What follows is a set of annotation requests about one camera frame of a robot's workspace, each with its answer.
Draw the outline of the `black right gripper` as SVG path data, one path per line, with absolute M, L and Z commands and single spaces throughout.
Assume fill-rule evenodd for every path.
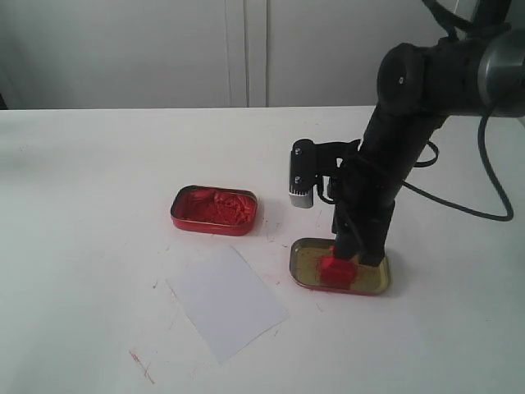
M 332 223 L 336 259 L 348 261 L 359 255 L 361 265 L 378 267 L 385 258 L 395 206 L 388 159 L 385 155 L 352 155 L 331 160 L 328 195 L 336 202 Z

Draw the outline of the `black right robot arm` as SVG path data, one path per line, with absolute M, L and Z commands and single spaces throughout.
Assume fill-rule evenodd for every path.
M 363 138 L 348 145 L 331 190 L 334 256 L 377 266 L 395 197 L 434 131 L 451 116 L 524 114 L 524 33 L 400 44 L 384 57 L 377 105 Z

